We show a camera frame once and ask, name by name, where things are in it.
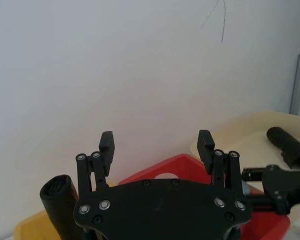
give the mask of wall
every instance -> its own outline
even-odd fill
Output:
[[[0,238],[113,130],[118,182],[199,129],[288,112],[300,0],[0,0]]]

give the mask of red tray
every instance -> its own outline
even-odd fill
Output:
[[[174,174],[179,179],[210,184],[211,176],[204,165],[195,158],[180,154],[142,170],[125,180],[119,185],[138,180],[155,179],[161,174]],[[252,219],[241,227],[242,240],[282,240],[290,226],[287,216],[276,215],[270,212],[256,212]]]

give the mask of yellow tray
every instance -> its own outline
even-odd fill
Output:
[[[14,240],[60,240],[60,237],[46,211],[41,211],[15,227]]]

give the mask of screw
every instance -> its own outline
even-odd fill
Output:
[[[178,186],[179,185],[179,180],[178,179],[173,179],[171,181],[172,185]]]
[[[218,156],[222,156],[222,154],[223,154],[222,151],[219,151],[219,150],[215,151],[214,153]]]
[[[237,157],[238,157],[238,154],[236,154],[235,152],[232,152],[232,153],[230,153],[230,156],[231,156],[231,157],[234,157],[234,158],[237,158]]]
[[[108,200],[102,200],[99,203],[99,209],[100,210],[107,210],[110,207],[110,202]]]
[[[143,186],[150,186],[151,182],[149,180],[144,180],[142,184]]]
[[[246,210],[246,206],[242,202],[236,201],[234,204],[235,204],[237,209],[240,209],[241,211]]]
[[[98,158],[98,157],[100,157],[100,153],[98,153],[98,152],[95,152],[95,153],[92,155],[92,157],[94,157],[94,158]]]
[[[102,216],[96,215],[96,216],[93,218],[92,222],[93,222],[94,224],[100,224],[100,223],[102,222]]]
[[[275,168],[277,168],[277,166],[276,166],[276,165],[270,165],[270,171],[273,171],[273,170],[275,170]]]
[[[224,208],[225,207],[225,202],[222,201],[220,198],[216,198],[214,200],[215,205],[217,205],[219,208]]]
[[[90,206],[85,204],[85,205],[82,205],[80,208],[79,208],[79,213],[80,214],[86,214],[88,213],[90,210]]]
[[[224,217],[230,222],[233,222],[235,220],[235,216],[229,211],[224,214]]]
[[[85,159],[85,155],[79,155],[79,156],[77,157],[77,159],[78,159],[78,160],[83,160],[83,159]]]

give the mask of black cylindrical object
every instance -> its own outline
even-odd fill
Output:
[[[42,187],[40,198],[61,240],[79,240],[83,229],[73,217],[78,194],[71,177],[60,175],[52,178]]]
[[[300,167],[300,142],[297,139],[278,126],[271,127],[266,136],[273,145],[282,150],[283,160],[290,168],[293,165]]]

